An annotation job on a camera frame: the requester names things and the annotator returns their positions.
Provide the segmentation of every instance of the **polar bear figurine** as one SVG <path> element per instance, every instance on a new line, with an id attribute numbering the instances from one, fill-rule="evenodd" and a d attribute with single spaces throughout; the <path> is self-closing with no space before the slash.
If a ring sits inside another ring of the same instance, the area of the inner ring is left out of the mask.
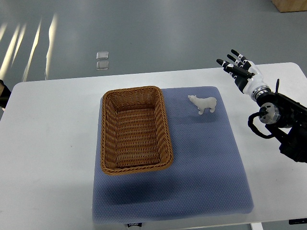
<path id="1" fill-rule="evenodd" d="M 210 112 L 213 113 L 216 107 L 216 98 L 208 97 L 208 98 L 197 98 L 196 95 L 188 95 L 190 101 L 197 106 L 199 115 L 203 114 L 203 111 L 206 108 L 210 108 Z"/>

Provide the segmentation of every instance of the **brown basket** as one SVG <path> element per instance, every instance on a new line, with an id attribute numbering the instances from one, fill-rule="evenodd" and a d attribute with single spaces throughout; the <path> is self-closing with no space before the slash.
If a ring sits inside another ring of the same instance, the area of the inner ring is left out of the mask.
<path id="1" fill-rule="evenodd" d="M 161 89 L 108 91 L 102 101 L 101 169 L 123 175 L 166 169 L 173 162 Z"/>

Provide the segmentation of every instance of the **label tag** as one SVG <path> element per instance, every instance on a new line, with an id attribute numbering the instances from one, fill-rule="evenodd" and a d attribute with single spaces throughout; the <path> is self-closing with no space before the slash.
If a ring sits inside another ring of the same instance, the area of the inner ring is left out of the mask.
<path id="1" fill-rule="evenodd" d="M 131 226 L 139 226 L 142 227 L 142 223 L 131 223 L 131 224 L 127 224 L 128 228 L 130 228 Z"/>

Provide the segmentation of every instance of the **robot finger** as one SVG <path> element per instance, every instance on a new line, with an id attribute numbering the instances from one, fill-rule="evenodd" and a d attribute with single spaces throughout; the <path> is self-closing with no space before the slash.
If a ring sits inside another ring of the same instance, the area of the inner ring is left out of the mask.
<path id="1" fill-rule="evenodd" d="M 249 68 L 251 67 L 251 64 L 250 64 L 249 60 L 247 60 L 245 56 L 243 56 L 242 54 L 236 52 L 236 51 L 233 50 L 233 49 L 231 50 L 231 52 L 232 52 L 234 55 L 236 55 L 236 56 L 242 61 L 243 65 L 240 66 L 240 67 L 248 71 Z"/>
<path id="2" fill-rule="evenodd" d="M 221 59 L 217 59 L 216 62 L 219 63 L 219 64 L 223 67 L 224 71 L 225 71 L 226 73 L 229 73 L 229 75 L 232 76 L 233 79 L 236 79 L 236 74 L 234 74 L 234 73 L 231 71 L 231 70 L 232 70 L 232 67 L 234 67 L 233 64 L 230 64 L 228 61 L 223 61 L 223 60 L 221 60 Z"/>
<path id="3" fill-rule="evenodd" d="M 245 64 L 245 62 L 248 61 L 248 60 L 246 59 L 245 56 L 243 56 L 242 54 L 236 52 L 234 49 L 232 49 L 231 52 L 232 52 L 234 55 L 236 55 L 236 56 L 238 57 L 238 59 L 240 59 L 240 60 L 243 62 L 243 64 Z"/>
<path id="4" fill-rule="evenodd" d="M 231 56 L 230 54 L 227 54 L 227 57 L 232 60 L 237 66 L 239 67 L 243 67 L 243 63 L 239 60 L 237 60 L 236 58 L 234 58 L 233 56 Z"/>
<path id="5" fill-rule="evenodd" d="M 247 70 L 240 68 L 238 66 L 235 66 L 234 64 L 229 63 L 228 61 L 223 61 L 221 59 L 217 59 L 216 62 L 220 64 L 225 72 L 234 73 L 237 76 L 241 76 L 242 78 L 248 79 L 252 78 L 254 76 L 254 73 L 250 73 Z"/>

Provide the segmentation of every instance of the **blue mat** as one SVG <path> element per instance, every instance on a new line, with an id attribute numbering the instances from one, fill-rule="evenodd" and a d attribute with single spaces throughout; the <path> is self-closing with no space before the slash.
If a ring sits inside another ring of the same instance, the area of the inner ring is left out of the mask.
<path id="1" fill-rule="evenodd" d="M 93 221 L 135 223 L 249 213 L 245 170 L 215 87 L 162 89 L 174 162 L 166 170 L 108 176 L 100 168 L 100 127 L 94 175 Z M 188 95 L 217 99 L 214 113 L 198 114 Z"/>

